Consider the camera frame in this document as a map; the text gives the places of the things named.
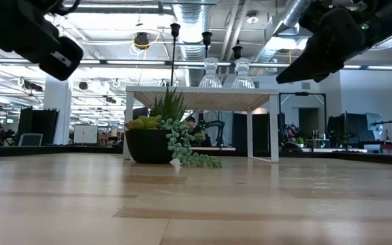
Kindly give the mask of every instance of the white side table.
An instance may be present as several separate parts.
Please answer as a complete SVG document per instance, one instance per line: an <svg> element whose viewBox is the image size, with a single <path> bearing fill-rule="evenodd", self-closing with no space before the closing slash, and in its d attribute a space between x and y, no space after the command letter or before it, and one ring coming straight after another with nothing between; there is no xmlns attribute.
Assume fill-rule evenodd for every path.
<svg viewBox="0 0 392 245"><path fill-rule="evenodd" d="M270 101L270 152L272 163L279 162L278 147L278 91L267 89L246 88L197 88L197 87L170 87L177 93L183 94L184 102L189 110L220 110L247 112L247 141L248 157L253 157L252 143L252 111ZM128 86L127 112L125 123L133 118L134 99L145 106L152 106L155 97L164 97L165 87L158 86ZM131 159L127 140L124 140L123 156L125 160Z"/></svg>

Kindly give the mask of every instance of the wooden table surface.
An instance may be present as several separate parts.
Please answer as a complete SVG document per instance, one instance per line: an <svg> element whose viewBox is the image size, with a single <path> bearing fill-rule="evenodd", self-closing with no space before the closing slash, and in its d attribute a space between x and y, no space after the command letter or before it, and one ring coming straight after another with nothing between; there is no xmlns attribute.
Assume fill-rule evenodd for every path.
<svg viewBox="0 0 392 245"><path fill-rule="evenodd" d="M0 245L392 244L392 165L121 154L0 158Z"/></svg>

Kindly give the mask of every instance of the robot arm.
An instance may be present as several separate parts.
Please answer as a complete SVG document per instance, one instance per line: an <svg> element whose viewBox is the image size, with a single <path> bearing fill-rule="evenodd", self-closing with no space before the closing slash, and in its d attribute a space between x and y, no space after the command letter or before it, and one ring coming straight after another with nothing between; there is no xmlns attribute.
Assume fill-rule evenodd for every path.
<svg viewBox="0 0 392 245"><path fill-rule="evenodd" d="M0 49L16 52L60 80L75 71L83 57L82 49L45 20L44 15L66 15L63 0L0 0Z"/></svg>
<svg viewBox="0 0 392 245"><path fill-rule="evenodd" d="M320 82L344 62L392 36L392 0L362 0L352 11L332 1L313 1L299 24L313 33L303 54L276 78L278 83Z"/></svg>

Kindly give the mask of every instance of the black planter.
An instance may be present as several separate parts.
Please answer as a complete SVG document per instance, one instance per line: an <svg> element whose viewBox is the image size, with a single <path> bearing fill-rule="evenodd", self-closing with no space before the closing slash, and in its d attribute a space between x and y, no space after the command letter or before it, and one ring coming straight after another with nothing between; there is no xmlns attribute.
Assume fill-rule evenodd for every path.
<svg viewBox="0 0 392 245"><path fill-rule="evenodd" d="M166 130L128 130L125 137L134 161L138 163L169 163L172 151L167 149Z"/></svg>

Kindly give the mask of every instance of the glass vase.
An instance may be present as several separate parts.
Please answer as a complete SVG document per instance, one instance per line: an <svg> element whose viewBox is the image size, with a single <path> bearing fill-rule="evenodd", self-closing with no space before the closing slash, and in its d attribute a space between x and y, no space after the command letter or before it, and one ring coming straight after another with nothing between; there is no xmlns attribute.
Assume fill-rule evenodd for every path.
<svg viewBox="0 0 392 245"><path fill-rule="evenodd" d="M199 83L199 88L221 88L222 82L216 74L218 58L205 58L206 74Z"/></svg>
<svg viewBox="0 0 392 245"><path fill-rule="evenodd" d="M235 61L235 71L237 72L237 78L232 84L232 88L255 88L252 78L248 75L250 60L246 58L240 58Z"/></svg>

